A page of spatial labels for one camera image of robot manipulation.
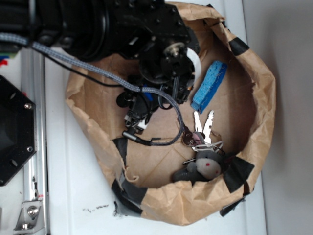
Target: paper bag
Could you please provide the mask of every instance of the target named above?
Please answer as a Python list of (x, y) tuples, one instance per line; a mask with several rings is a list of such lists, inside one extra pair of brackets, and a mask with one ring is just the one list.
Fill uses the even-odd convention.
[[(230, 170), (209, 182), (172, 183), (174, 172), (195, 152), (181, 139), (171, 146), (143, 146), (122, 138), (127, 108), (116, 98), (123, 88), (107, 88), (76, 74), (67, 86), (67, 104), (90, 141), (120, 212), (143, 218), (187, 225), (221, 210), (251, 193), (268, 154), (275, 113), (275, 79), (262, 60), (233, 35), (214, 8), (193, 4), (177, 6), (187, 26), (200, 43), (202, 75), (188, 102), (180, 105), (184, 122), (194, 127), (190, 107), (195, 91), (214, 60), (228, 65), (225, 78), (201, 115), (201, 123), (214, 110), (212, 131), (224, 141), (223, 150), (236, 153)], [(139, 74), (137, 60), (112, 55), (94, 63), (124, 79)], [(108, 78), (79, 69), (99, 81)], [(157, 110), (142, 139), (172, 139), (179, 130), (174, 110)]]

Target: plush toy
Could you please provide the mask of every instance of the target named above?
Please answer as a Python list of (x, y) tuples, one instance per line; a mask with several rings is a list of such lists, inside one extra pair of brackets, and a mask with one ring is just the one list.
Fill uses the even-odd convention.
[(214, 151), (200, 151), (196, 154), (196, 160), (190, 162), (186, 168), (174, 173), (173, 181), (196, 181), (213, 180), (225, 171), (226, 159), (229, 155), (220, 155)]

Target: sponge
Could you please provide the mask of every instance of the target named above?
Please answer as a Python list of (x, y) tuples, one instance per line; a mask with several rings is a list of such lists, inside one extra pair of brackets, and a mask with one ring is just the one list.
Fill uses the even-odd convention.
[(200, 88), (192, 99), (191, 107), (194, 110), (202, 114), (221, 84), (226, 70), (227, 64), (217, 60), (212, 63)]

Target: black cable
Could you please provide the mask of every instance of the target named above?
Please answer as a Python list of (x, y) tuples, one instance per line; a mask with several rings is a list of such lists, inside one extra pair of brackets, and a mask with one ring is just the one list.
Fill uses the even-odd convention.
[(179, 76), (175, 77), (174, 78), (174, 81), (173, 81), (173, 93), (172, 93), (172, 98), (174, 100), (176, 100), (177, 98), (177, 93), (178, 93), (178, 86), (179, 86)]
[(93, 82), (95, 82), (95, 83), (97, 83), (99, 85), (102, 85), (104, 87), (112, 87), (112, 88), (114, 88), (114, 87), (123, 87), (122, 85), (106, 84), (106, 83), (100, 82), (97, 79), (95, 79), (94, 77), (91, 77), (89, 75), (83, 74), (83, 73), (81, 73), (81, 72), (79, 72), (79, 71), (77, 71), (77, 70), (75, 70), (75, 69), (73, 69), (73, 68), (71, 68), (69, 66), (66, 66), (65, 64), (57, 61), (56, 59), (52, 58), (51, 56), (49, 56), (47, 54), (42, 53), (42, 55), (45, 56), (46, 58), (48, 58), (49, 60), (53, 61), (57, 65), (61, 66), (62, 68), (66, 69), (66, 70), (69, 70), (71, 72), (74, 72), (74, 73), (76, 73), (78, 75), (81, 75), (81, 76), (83, 76), (83, 77), (85, 77), (85, 78), (87, 78), (87, 79), (89, 79), (89, 80), (91, 80), (91, 81), (93, 81)]
[(164, 110), (169, 110), (169, 109), (171, 109), (173, 107), (172, 105), (169, 105), (168, 107), (165, 107), (163, 105), (163, 98), (160, 95), (157, 96), (157, 102), (158, 102), (158, 105), (160, 106), (160, 108), (164, 109)]

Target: black mount plate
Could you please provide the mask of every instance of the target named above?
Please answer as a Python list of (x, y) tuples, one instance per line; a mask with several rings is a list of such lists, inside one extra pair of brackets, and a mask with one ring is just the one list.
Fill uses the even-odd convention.
[(35, 104), (0, 75), (0, 186), (36, 152)]

